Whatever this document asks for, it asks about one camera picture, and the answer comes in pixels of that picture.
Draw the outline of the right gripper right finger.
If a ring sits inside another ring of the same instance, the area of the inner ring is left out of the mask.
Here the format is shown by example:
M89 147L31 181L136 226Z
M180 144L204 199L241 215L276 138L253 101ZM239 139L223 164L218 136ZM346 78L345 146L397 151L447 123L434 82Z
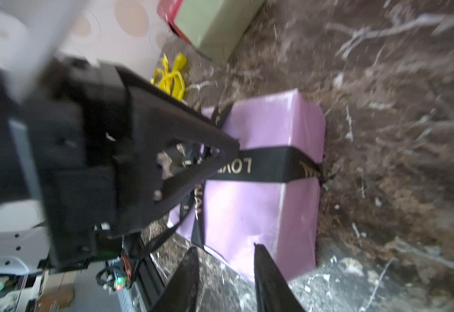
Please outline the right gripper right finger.
M263 244L254 245L257 311L304 311Z

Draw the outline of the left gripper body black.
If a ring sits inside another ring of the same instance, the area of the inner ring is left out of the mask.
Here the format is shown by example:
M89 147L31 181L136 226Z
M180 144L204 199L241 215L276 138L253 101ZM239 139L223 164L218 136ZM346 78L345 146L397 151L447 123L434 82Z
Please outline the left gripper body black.
M41 202L54 267L103 254L95 227L116 221L116 139L129 137L128 105L115 65L56 62L22 104L7 95L0 70L0 204Z

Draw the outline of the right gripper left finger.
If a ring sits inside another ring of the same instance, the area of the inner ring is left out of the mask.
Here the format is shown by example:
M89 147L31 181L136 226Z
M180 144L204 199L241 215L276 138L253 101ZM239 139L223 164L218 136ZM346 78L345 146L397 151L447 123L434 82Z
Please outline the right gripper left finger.
M198 250L191 247L151 311L196 311L200 284Z

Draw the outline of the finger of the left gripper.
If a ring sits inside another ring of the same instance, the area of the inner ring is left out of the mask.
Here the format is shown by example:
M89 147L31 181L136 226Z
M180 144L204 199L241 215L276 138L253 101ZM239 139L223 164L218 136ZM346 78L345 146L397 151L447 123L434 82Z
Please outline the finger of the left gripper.
M120 212L111 231L131 234L233 160L239 143L131 70L116 70L126 87L131 130L114 156Z

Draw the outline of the yellow ribbon of red box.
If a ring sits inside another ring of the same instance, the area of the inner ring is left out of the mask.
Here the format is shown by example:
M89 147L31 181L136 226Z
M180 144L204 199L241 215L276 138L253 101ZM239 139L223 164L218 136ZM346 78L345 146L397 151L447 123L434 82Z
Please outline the yellow ribbon of red box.
M175 100L182 101L185 94L185 81L181 70L187 65L186 56L182 53L177 54L172 68L169 67L166 54L163 55L160 62L161 66L155 69L150 83Z

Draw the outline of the green gift box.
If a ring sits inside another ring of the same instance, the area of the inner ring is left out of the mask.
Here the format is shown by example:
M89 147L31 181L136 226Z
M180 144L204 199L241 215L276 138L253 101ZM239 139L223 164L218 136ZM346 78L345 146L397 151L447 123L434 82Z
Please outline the green gift box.
M174 24L200 54L224 65L264 3L262 0L183 1Z

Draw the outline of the red gift box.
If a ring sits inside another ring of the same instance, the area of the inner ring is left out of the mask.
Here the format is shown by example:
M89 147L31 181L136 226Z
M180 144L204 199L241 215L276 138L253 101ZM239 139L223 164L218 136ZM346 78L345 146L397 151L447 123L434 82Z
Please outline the red gift box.
M176 36L180 37L187 44L190 44L191 42L189 39L174 22L182 2L182 0L160 0L157 7L157 13Z

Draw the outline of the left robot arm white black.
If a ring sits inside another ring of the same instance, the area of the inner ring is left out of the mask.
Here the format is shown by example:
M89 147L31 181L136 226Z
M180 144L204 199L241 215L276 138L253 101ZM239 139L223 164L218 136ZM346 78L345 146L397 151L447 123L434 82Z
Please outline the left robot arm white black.
M53 60L17 103L0 70L0 204L38 200L45 224L0 221L0 274L85 269L234 160L236 139L123 67Z

